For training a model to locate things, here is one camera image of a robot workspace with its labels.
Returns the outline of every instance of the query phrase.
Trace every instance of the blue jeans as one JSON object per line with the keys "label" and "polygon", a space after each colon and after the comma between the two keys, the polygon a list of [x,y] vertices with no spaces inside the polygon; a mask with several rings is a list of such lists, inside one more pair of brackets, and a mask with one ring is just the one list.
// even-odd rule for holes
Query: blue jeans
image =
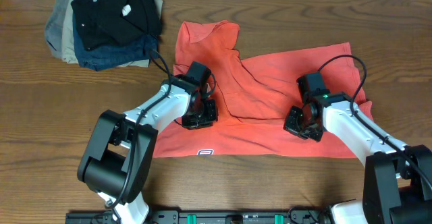
{"label": "blue jeans", "polygon": [[111,45],[101,46],[92,51],[86,51],[80,35],[74,29],[75,56],[80,67],[87,67],[95,71],[101,71],[116,67],[131,61],[150,59],[150,51],[156,50],[158,40],[151,35],[143,35],[127,46],[116,47]]}

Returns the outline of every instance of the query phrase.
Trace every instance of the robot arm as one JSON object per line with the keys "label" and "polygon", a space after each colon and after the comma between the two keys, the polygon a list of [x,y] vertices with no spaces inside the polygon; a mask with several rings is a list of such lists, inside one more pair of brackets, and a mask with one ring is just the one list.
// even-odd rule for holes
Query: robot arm
{"label": "robot arm", "polygon": [[[354,117],[351,98],[343,92],[330,93],[319,72],[307,74],[297,82],[304,106],[291,108],[284,129],[300,138],[316,141],[321,140],[324,131],[335,134],[365,166],[363,200],[332,206],[321,217],[324,223],[432,222],[427,211],[432,210],[432,191],[400,154],[408,155],[431,179],[432,152],[425,146],[409,147],[391,137],[364,115],[356,103],[353,106],[357,116]],[[388,141],[400,152],[386,144]],[[399,189],[399,177],[411,179],[411,186]]]}
{"label": "robot arm", "polygon": [[[189,130],[209,127],[217,121],[215,101],[208,99],[207,93],[210,75],[207,67],[194,62],[186,75],[171,77],[170,82],[164,81],[159,92],[139,107],[123,114],[108,110],[99,117],[78,167],[78,179],[106,203],[114,203],[121,196],[119,204],[114,207],[121,223],[143,223],[149,212],[141,189],[149,172],[159,132],[179,117],[182,117],[182,126]],[[153,106],[139,117],[149,105]],[[121,194],[131,151],[124,157],[109,150],[108,144],[130,148],[134,132],[137,132],[138,140],[129,184]]]}

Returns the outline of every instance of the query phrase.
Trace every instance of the black shirt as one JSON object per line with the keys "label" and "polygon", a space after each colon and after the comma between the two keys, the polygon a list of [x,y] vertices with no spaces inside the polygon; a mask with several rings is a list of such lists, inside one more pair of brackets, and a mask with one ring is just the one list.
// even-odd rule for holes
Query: black shirt
{"label": "black shirt", "polygon": [[[125,46],[144,34],[160,35],[162,25],[154,0],[74,0],[76,27],[84,48]],[[123,16],[123,8],[130,11]]]}

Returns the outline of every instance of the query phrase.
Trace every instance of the black bracket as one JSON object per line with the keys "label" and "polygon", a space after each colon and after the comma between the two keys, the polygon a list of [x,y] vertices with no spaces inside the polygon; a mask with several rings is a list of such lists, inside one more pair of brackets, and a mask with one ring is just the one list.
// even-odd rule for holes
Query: black bracket
{"label": "black bracket", "polygon": [[178,76],[181,80],[193,85],[190,91],[189,108],[182,116],[182,125],[186,129],[196,130],[210,127],[217,121],[217,106],[213,99],[209,99],[207,80],[211,70],[205,65],[193,62],[186,75]]}
{"label": "black bracket", "polygon": [[[432,152],[423,145],[405,153],[432,178]],[[432,190],[396,153],[377,153],[366,158],[363,211],[369,224],[432,223]],[[411,179],[399,188],[396,174]]]}
{"label": "black bracket", "polygon": [[[86,183],[90,190],[119,196],[126,179],[130,153],[124,157],[108,150],[108,144],[130,143],[134,125],[125,115],[110,110],[101,114],[78,167],[78,179]],[[150,125],[138,126],[139,144],[136,146],[130,184],[121,203],[132,202],[144,187],[157,134],[158,131]]]}
{"label": "black bracket", "polygon": [[349,101],[351,98],[343,92],[330,93],[319,72],[300,77],[297,79],[297,85],[303,106],[291,107],[283,129],[304,140],[312,139],[319,142],[325,131],[323,108],[332,103]]}
{"label": "black bracket", "polygon": [[[296,209],[290,212],[179,212],[153,211],[145,224],[318,224],[322,212]],[[65,224],[115,224],[112,211],[66,214]]]}

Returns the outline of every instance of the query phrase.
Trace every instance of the folded clothes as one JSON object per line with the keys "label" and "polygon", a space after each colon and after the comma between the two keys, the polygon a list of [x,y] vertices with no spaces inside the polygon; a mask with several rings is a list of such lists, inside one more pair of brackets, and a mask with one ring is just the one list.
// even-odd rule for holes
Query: folded clothes
{"label": "folded clothes", "polygon": [[[158,136],[154,157],[187,155],[263,155],[290,157],[355,157],[333,134],[322,141],[302,140],[283,130],[292,105],[302,106],[297,78],[315,72],[328,59],[351,54],[349,43],[274,53],[240,60],[234,50],[237,24],[184,22],[175,48],[174,74],[185,74],[193,61],[214,73],[217,87],[212,95],[219,121],[212,127],[186,130],[171,123]],[[360,84],[351,58],[341,58],[321,71],[332,92],[352,95]],[[371,118],[372,102],[363,90],[356,103]]]}
{"label": "folded clothes", "polygon": [[[62,60],[66,63],[78,63],[78,59],[75,56],[75,47],[74,47],[74,28],[73,28],[73,22],[72,22],[72,16],[73,16],[73,10],[71,6],[71,2],[73,0],[69,0],[66,8],[66,15],[63,22],[63,30],[61,34],[61,56]],[[162,0],[155,0],[157,12],[159,15],[159,19],[161,18],[162,14]],[[143,59],[138,61],[131,61],[124,64],[119,65],[119,67],[125,67],[125,66],[140,66],[140,67],[148,67],[149,66],[149,60]]]}
{"label": "folded clothes", "polygon": [[102,45],[122,47],[142,35],[161,33],[153,0],[74,0],[71,5],[87,51]]}
{"label": "folded clothes", "polygon": [[[72,22],[73,28],[76,28],[75,15]],[[130,61],[149,59],[149,51],[157,49],[158,45],[157,38],[151,34],[147,34],[142,35],[123,47],[105,45],[88,51],[85,49],[82,38],[76,29],[73,29],[73,34],[75,56],[78,63],[81,67],[88,67],[96,71],[115,67]]]}

